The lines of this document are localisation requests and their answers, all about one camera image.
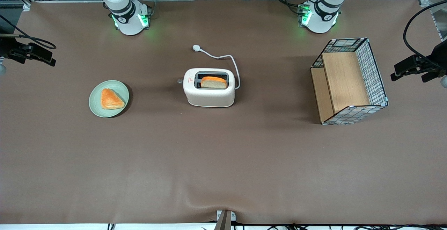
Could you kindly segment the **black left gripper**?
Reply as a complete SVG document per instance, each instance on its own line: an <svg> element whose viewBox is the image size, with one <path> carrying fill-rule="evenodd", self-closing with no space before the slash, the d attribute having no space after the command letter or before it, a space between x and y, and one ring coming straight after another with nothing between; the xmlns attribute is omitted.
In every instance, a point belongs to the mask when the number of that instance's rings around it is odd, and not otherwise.
<svg viewBox="0 0 447 230"><path fill-rule="evenodd" d="M395 72L390 75L391 81L397 81L410 74L421 73L425 73L422 75L423 83L444 77L447 69L447 40L442 41L433 48L433 62L443 70L430 71L434 69L434 66L426 59L418 55L409 56L394 65Z"/></svg>

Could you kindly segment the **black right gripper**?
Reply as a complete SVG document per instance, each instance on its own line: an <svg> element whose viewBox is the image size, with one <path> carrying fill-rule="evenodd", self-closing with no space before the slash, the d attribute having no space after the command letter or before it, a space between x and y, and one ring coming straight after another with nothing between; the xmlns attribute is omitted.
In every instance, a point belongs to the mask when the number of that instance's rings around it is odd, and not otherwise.
<svg viewBox="0 0 447 230"><path fill-rule="evenodd" d="M16 36L0 36L1 57L25 63L28 60L38 60L49 66L55 66L56 60L52 58L53 53L35 43L28 43L24 46L25 54L16 52L18 42Z"/></svg>

